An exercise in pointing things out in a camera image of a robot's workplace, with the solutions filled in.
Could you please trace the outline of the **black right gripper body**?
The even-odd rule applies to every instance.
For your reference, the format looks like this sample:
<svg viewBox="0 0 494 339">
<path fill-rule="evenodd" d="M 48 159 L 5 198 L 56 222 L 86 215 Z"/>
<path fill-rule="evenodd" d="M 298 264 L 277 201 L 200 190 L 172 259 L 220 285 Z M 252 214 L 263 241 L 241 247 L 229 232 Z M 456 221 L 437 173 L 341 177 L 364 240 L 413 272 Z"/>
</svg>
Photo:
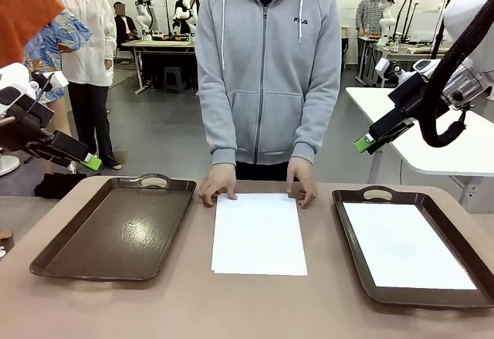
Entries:
<svg viewBox="0 0 494 339">
<path fill-rule="evenodd" d="M 420 73 L 412 73 L 388 94 L 388 98 L 394 104 L 387 113 L 390 119 L 438 117 L 438 88 Z"/>
</svg>

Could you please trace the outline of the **person's right hand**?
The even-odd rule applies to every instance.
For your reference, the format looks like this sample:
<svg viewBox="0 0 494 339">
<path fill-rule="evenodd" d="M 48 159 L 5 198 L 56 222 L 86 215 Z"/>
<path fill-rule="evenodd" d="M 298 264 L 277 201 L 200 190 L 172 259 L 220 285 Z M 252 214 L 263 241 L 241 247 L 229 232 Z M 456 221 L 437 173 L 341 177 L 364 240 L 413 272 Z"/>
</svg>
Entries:
<svg viewBox="0 0 494 339">
<path fill-rule="evenodd" d="M 214 164 L 210 167 L 208 175 L 201 184 L 198 195 L 205 205 L 212 207 L 214 198 L 221 192 L 225 192 L 230 199 L 236 200 L 235 186 L 235 166 L 233 164 Z"/>
</svg>

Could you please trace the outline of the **person's left hand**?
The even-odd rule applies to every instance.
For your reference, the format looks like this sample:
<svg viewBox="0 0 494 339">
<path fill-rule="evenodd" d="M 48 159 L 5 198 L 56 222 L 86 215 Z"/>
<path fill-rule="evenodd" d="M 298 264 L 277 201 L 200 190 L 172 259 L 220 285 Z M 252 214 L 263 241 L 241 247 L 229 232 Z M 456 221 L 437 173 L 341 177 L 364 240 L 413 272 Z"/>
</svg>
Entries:
<svg viewBox="0 0 494 339">
<path fill-rule="evenodd" d="M 311 162 L 304 158 L 290 158 L 286 177 L 286 192 L 288 194 L 294 194 L 293 186 L 296 180 L 300 183 L 300 189 L 296 195 L 298 204 L 300 207 L 306 208 L 317 197 L 314 167 Z"/>
</svg>

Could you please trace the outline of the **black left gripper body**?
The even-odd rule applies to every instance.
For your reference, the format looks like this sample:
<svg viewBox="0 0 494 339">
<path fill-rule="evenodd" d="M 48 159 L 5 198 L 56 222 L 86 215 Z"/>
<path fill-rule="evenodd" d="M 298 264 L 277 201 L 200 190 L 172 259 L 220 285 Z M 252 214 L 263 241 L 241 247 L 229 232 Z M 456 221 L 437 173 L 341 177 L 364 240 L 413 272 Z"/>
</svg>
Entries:
<svg viewBox="0 0 494 339">
<path fill-rule="evenodd" d="M 54 112 L 28 95 L 22 96 L 7 109 L 13 122 L 1 126 L 1 148 L 20 151 L 34 144 L 49 144 L 52 134 L 45 131 Z"/>
</svg>

